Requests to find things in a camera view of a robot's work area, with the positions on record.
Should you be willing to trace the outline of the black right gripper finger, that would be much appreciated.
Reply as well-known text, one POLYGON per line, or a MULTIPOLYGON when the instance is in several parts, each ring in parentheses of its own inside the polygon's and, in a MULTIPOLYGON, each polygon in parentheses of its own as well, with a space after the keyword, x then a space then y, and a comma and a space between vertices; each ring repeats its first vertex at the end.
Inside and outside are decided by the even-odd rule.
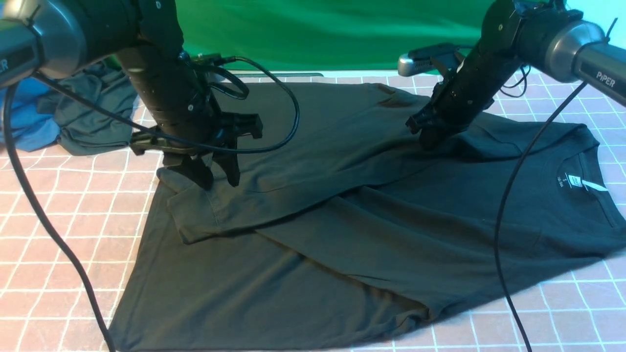
POLYGON ((421 149, 433 150, 454 134, 455 131, 450 129, 422 129, 420 133, 421 149))

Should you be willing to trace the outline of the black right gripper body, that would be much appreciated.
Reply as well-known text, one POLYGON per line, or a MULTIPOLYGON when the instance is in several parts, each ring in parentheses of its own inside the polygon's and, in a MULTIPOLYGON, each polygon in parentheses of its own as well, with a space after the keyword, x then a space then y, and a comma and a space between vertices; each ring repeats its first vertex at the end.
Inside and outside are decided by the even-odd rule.
POLYGON ((468 122, 446 122, 437 116, 431 105, 426 105, 418 113, 412 114, 405 122, 405 126, 412 134, 420 134, 422 129, 450 129, 457 134, 465 131, 474 119, 473 117, 468 122))

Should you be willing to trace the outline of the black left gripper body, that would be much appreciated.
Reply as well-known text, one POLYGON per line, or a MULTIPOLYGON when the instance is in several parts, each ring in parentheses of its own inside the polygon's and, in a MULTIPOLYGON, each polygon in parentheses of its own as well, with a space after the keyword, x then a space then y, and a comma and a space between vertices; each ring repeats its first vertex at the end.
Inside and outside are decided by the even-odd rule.
POLYGON ((205 140, 192 142, 190 138, 165 134, 156 125, 134 132, 130 149, 136 155, 144 154, 148 150, 158 150, 174 156, 213 154, 213 158, 245 154, 243 149, 237 147, 239 137, 249 135, 254 139, 262 138, 263 123, 258 114, 219 113, 213 118, 209 130, 201 130, 201 135, 205 140))

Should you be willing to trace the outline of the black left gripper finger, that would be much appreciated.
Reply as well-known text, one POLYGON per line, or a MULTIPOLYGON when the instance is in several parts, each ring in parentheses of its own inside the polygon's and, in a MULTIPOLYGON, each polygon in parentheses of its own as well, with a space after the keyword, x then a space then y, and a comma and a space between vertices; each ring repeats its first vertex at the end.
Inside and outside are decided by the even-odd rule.
POLYGON ((241 179, 237 154, 215 152, 215 163, 223 170, 228 183, 237 187, 241 179))
POLYGON ((213 185, 212 171, 201 158, 170 156, 169 170, 180 174, 204 190, 210 190, 213 185))

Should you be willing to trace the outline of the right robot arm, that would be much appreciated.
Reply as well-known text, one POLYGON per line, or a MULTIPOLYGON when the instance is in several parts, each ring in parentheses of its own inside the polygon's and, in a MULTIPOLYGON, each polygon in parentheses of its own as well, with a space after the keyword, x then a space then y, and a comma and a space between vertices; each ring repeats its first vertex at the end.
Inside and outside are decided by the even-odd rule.
POLYGON ((407 120, 424 149, 467 129, 495 94, 528 65, 561 83, 581 80, 621 105, 626 97, 626 54, 597 24, 561 0, 497 0, 483 19, 481 37, 467 55, 440 43, 400 56, 398 74, 437 70, 443 77, 430 101, 407 120))

